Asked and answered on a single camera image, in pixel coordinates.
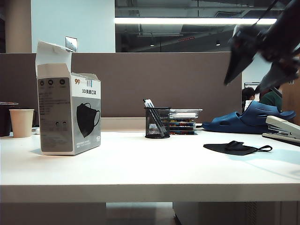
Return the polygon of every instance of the black mesh pen holder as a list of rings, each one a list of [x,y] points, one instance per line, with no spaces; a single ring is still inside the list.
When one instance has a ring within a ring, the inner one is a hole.
[[[145,107],[147,138],[170,137],[170,107]]]

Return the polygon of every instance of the person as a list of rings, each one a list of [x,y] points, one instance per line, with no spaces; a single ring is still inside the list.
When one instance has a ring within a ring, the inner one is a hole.
[[[281,112],[282,110],[282,98],[278,96],[274,91],[269,91],[268,93],[264,94],[262,97],[260,96],[260,103],[263,103],[265,105],[273,105],[277,106],[277,109]]]
[[[253,88],[244,88],[242,90],[242,113],[245,111],[245,105],[247,100],[254,100],[255,92]]]

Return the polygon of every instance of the white stapler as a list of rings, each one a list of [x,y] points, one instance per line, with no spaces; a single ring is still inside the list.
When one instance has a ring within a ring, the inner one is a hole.
[[[278,133],[263,133],[263,137],[300,146],[300,126],[276,116],[267,116],[266,123],[269,124],[269,130],[275,130]]]

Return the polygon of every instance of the face mask image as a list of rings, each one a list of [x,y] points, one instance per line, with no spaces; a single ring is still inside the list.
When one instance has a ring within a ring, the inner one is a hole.
[[[86,106],[87,104],[90,105],[90,103],[81,103],[77,106],[76,112],[78,127],[83,137],[88,136],[100,120],[100,111],[92,109],[91,106]],[[97,112],[99,112],[99,119],[97,123],[94,124]]]

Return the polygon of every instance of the mask box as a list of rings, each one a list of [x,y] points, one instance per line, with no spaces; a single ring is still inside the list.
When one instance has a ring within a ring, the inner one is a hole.
[[[71,52],[39,42],[36,55],[41,150],[75,155],[100,145],[101,82],[71,73]]]

